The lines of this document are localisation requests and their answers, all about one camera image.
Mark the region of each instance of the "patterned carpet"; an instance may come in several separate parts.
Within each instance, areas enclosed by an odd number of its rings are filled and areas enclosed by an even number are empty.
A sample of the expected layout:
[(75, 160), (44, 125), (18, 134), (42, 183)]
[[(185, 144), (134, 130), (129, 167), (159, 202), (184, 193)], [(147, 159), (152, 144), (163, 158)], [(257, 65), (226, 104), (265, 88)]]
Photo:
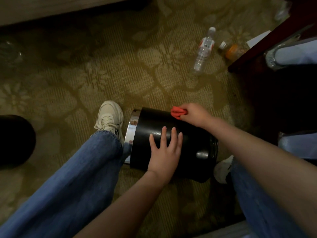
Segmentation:
[[(1, 28), (23, 54), (14, 67), (1, 63), (0, 114), (18, 114), (36, 130), (34, 154), (0, 171), (0, 222), (60, 168), (95, 131), (104, 100), (119, 103), (124, 130), (133, 108), (169, 111), (198, 102), (245, 130), (252, 108), (228, 64), (212, 52), (206, 74), (189, 70), (197, 45), (215, 26), (216, 45), (245, 41), (272, 30), (281, 0), (130, 0), (92, 10)], [(218, 159), (229, 155), (220, 144)], [(143, 172), (124, 166), (114, 199)], [(239, 209), (232, 191), (210, 179), (174, 179), (154, 204), (138, 237), (191, 236), (233, 223)]]

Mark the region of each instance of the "bottle cap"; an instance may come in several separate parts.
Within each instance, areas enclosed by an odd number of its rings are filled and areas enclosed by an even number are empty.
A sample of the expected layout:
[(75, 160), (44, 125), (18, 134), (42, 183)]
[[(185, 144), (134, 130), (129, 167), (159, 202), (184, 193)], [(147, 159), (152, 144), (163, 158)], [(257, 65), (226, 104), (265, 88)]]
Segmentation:
[(227, 43), (226, 43), (225, 41), (223, 41), (223, 42), (219, 45), (219, 48), (220, 48), (221, 50), (223, 50), (226, 45), (227, 45)]

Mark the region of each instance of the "red cloth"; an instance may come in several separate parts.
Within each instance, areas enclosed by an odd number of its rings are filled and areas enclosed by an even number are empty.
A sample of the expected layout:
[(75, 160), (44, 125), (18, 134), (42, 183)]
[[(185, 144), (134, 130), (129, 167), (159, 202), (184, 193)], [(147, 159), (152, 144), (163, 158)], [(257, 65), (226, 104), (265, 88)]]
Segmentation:
[(188, 111), (186, 109), (182, 109), (176, 106), (173, 106), (173, 108), (171, 109), (171, 115), (176, 119), (180, 120), (180, 116), (186, 114), (188, 114)]

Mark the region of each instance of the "white sneaker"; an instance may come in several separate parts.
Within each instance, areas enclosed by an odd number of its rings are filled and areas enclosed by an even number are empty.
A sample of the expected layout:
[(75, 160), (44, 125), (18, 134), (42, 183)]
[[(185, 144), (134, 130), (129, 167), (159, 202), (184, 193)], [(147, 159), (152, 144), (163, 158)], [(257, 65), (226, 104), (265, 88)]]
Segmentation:
[(99, 130), (107, 130), (114, 133), (121, 144), (124, 144), (122, 135), (123, 112), (119, 104), (114, 101), (105, 101), (98, 113), (98, 119), (95, 128)]
[(220, 184), (227, 184), (226, 177), (230, 172), (232, 160), (233, 155), (216, 164), (214, 168), (214, 176)]

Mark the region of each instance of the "black object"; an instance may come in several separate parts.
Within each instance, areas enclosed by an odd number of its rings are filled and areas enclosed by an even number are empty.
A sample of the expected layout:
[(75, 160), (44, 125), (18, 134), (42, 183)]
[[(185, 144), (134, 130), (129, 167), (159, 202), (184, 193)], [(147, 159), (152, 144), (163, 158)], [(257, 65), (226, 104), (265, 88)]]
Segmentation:
[(151, 148), (149, 135), (153, 134), (156, 146), (160, 147), (162, 127), (167, 127), (167, 144), (171, 140), (171, 130), (183, 132), (182, 153), (175, 174), (182, 178), (207, 181), (213, 173), (218, 152), (218, 140), (207, 131), (184, 121), (177, 120), (169, 112), (142, 108), (130, 156), (130, 167), (147, 170)]
[(0, 165), (17, 166), (24, 163), (35, 148), (32, 125), (17, 115), (1, 115), (0, 130)]

